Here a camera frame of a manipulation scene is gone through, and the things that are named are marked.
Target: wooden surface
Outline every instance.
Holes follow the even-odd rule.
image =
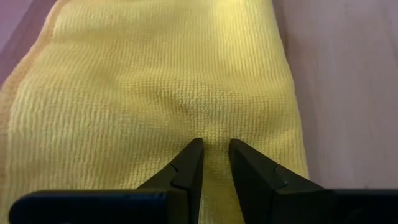
[[[0,14],[6,1],[0,0]],[[0,53],[0,82],[55,2],[29,1]],[[312,180],[325,187],[398,187],[398,1],[274,0],[274,6]]]

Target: folded towel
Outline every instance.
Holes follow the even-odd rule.
[[[39,189],[133,189],[205,141],[201,223],[243,223],[239,138],[306,177],[271,0],[61,0],[0,92],[0,220]]]

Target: towel texture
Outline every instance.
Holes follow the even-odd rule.
[[[0,218],[39,189],[133,189],[205,141],[201,223],[243,223],[239,138],[306,177],[271,0],[61,0],[0,92]]]

